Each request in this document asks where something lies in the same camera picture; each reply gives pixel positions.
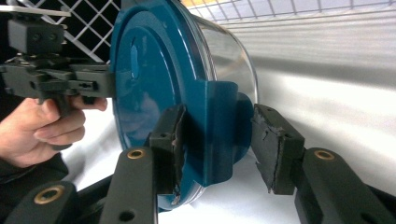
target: human hand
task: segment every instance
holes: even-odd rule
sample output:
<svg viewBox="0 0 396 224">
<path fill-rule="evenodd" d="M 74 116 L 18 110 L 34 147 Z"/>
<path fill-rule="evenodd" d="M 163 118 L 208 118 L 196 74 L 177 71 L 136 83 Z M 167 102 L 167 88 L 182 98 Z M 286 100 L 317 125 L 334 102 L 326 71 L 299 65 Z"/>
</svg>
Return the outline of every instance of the human hand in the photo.
<svg viewBox="0 0 396 224">
<path fill-rule="evenodd" d="M 0 158 L 22 168 L 47 161 L 59 152 L 51 145 L 68 145 L 84 136 L 82 109 L 105 111 L 107 107 L 105 98 L 97 98 L 93 105 L 84 105 L 81 96 L 69 101 L 72 111 L 60 119 L 53 100 L 39 105 L 35 99 L 25 99 L 0 123 Z"/>
</svg>

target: wire mesh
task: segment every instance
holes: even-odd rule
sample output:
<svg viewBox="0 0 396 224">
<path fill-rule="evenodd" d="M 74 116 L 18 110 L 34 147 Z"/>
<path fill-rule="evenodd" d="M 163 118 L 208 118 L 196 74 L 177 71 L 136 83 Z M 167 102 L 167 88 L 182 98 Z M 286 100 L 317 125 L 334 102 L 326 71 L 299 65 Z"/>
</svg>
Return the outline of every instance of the wire mesh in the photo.
<svg viewBox="0 0 396 224">
<path fill-rule="evenodd" d="M 113 23 L 120 0 L 20 0 L 26 7 L 68 10 L 71 18 L 46 16 L 45 21 L 66 24 L 65 38 L 97 62 L 108 62 Z M 218 23 L 253 21 L 307 14 L 380 9 L 393 0 L 182 0 L 194 15 Z"/>
</svg>

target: brass screw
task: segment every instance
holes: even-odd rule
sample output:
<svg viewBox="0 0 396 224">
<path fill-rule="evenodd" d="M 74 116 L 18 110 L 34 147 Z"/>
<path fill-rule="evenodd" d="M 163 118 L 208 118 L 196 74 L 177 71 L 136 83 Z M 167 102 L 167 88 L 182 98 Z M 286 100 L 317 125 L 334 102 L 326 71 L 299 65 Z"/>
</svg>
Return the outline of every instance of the brass screw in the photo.
<svg viewBox="0 0 396 224">
<path fill-rule="evenodd" d="M 136 160 L 136 159 L 140 159 L 140 158 L 144 157 L 145 154 L 146 154 L 145 150 L 143 150 L 143 149 L 135 149 L 135 150 L 132 150 L 132 151 L 128 152 L 127 156 L 131 160 Z"/>
<path fill-rule="evenodd" d="M 62 185 L 56 185 L 47 189 L 43 189 L 35 196 L 35 203 L 52 203 L 53 201 L 59 199 L 62 194 L 64 194 L 64 186 Z"/>
<path fill-rule="evenodd" d="M 332 161 L 335 159 L 334 155 L 328 151 L 325 150 L 316 150 L 315 155 L 324 161 Z"/>
</svg>

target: blue lid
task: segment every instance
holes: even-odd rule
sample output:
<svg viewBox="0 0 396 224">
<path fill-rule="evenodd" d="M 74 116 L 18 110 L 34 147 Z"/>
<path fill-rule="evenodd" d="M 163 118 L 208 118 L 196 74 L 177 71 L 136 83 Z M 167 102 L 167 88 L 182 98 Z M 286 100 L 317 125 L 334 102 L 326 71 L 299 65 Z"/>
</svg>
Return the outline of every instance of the blue lid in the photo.
<svg viewBox="0 0 396 224">
<path fill-rule="evenodd" d="M 187 107 L 179 204 L 196 193 L 197 184 L 206 187 L 229 179 L 234 162 L 249 145 L 249 140 L 235 141 L 237 85 L 209 80 L 213 68 L 201 40 L 190 12 L 179 2 L 165 0 L 123 9 L 112 36 L 114 113 L 124 149 L 142 146 L 167 107 Z M 169 210 L 178 206 L 174 201 L 173 195 L 160 196 L 159 206 Z"/>
</svg>

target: brass insert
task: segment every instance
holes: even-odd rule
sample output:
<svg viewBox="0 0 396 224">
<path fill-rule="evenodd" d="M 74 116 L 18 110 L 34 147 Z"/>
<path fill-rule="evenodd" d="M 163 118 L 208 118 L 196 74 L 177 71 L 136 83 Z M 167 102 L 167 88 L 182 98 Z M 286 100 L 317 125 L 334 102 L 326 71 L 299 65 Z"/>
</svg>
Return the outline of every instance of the brass insert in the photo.
<svg viewBox="0 0 396 224">
<path fill-rule="evenodd" d="M 325 161 L 332 161 L 335 159 L 334 155 L 328 151 L 325 150 L 316 150 L 315 151 L 315 155 L 321 159 L 321 160 L 325 160 Z"/>
<path fill-rule="evenodd" d="M 35 203 L 52 203 L 53 201 L 59 199 L 62 194 L 64 194 L 64 186 L 62 185 L 56 185 L 47 189 L 43 189 L 35 196 Z"/>
<path fill-rule="evenodd" d="M 146 154 L 145 150 L 135 149 L 135 150 L 128 152 L 128 158 L 131 160 L 136 160 L 136 159 L 140 159 L 140 158 L 144 157 L 145 154 Z"/>
</svg>

